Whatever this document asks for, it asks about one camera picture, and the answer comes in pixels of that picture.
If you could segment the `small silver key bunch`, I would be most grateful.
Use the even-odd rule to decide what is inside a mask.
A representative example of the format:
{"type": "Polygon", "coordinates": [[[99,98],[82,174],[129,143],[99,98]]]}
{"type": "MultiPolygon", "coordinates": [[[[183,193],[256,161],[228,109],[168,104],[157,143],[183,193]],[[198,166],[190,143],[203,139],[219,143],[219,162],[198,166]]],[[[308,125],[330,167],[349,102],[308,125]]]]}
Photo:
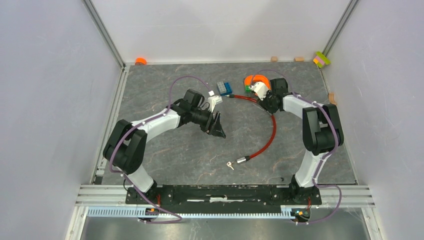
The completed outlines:
{"type": "Polygon", "coordinates": [[[234,170],[234,167],[233,167],[233,164],[232,164],[232,162],[227,162],[226,163],[226,165],[229,167],[229,168],[231,168],[232,170],[234,170]]]}

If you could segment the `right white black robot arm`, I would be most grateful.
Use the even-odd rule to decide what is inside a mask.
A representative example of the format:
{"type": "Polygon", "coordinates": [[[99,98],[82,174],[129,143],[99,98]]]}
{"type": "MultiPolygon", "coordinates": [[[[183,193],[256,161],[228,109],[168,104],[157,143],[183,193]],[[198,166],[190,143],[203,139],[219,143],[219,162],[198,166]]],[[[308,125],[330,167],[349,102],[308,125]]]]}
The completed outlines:
{"type": "Polygon", "coordinates": [[[285,78],[271,79],[269,84],[256,82],[250,89],[258,97],[257,103],[270,114],[287,112],[302,120],[305,154],[288,191],[293,203],[302,204],[318,190],[325,162],[344,142],[338,109],[334,104],[320,104],[289,92],[285,78]]]}

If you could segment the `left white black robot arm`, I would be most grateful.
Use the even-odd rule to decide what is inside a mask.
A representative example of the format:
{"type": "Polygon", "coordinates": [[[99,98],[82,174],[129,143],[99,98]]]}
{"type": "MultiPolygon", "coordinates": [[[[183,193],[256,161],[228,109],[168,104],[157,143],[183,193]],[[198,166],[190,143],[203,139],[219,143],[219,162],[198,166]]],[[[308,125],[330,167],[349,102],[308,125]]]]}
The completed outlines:
{"type": "Polygon", "coordinates": [[[119,120],[103,149],[102,156],[109,166],[116,167],[139,189],[138,197],[145,204],[157,198],[156,181],[142,165],[147,143],[153,138],[183,125],[193,123],[208,135],[226,138],[220,123],[220,112],[216,105],[222,102],[220,95],[212,91],[205,98],[200,92],[188,89],[180,98],[149,118],[129,122],[119,120]]]}

